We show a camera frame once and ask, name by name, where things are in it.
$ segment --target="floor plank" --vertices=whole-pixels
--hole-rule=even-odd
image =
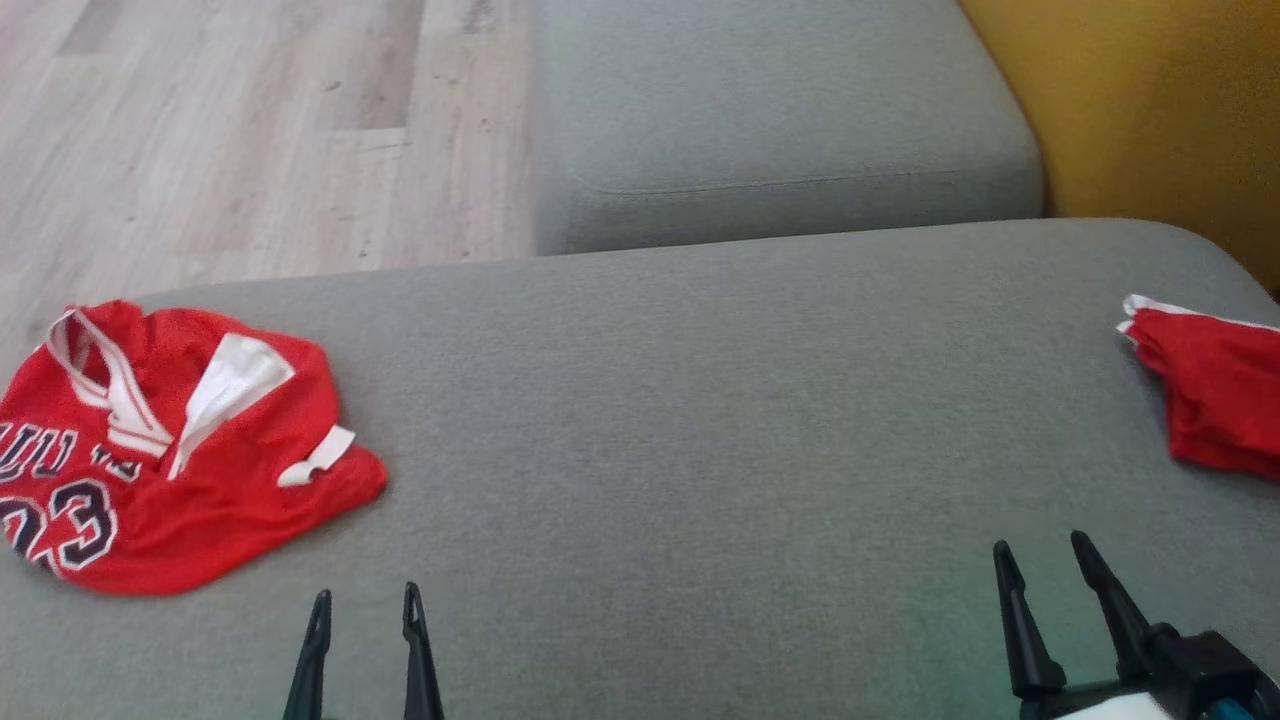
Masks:
[[[530,0],[0,0],[0,346],[67,304],[530,254]]]

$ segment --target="folded red clothing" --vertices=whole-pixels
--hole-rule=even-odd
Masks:
[[[1165,379],[1169,450],[1221,470],[1280,479],[1280,328],[1130,295],[1116,328]]]

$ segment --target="gray sofa cushion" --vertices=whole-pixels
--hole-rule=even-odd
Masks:
[[[182,597],[0,562],[0,717],[278,717],[325,587],[326,716],[398,717],[406,579],[451,717],[1014,717],[996,539],[1073,679],[1114,665],[1073,528],[1277,670],[1280,487],[1169,459],[1134,291],[1280,324],[1210,243],[1119,220],[148,299],[324,343],[390,484]]]
[[[1039,155],[954,0],[540,0],[543,254],[1029,218]]]

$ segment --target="gray ottoman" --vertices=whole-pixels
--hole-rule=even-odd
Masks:
[[[955,0],[540,0],[534,38],[543,254],[1041,213]]]
[[[1074,680],[1114,665],[1068,533],[1152,620],[1280,669],[1280,486],[1179,466],[1129,292],[1280,324],[1220,250],[1039,220],[211,287],[329,348],[371,507],[174,598],[0,562],[0,717],[398,717],[422,587],[457,720],[1015,717],[1012,544]]]

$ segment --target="yellow cushion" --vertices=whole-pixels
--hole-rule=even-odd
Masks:
[[[1280,290],[1280,3],[960,4],[1036,131],[1051,214],[1180,225]]]

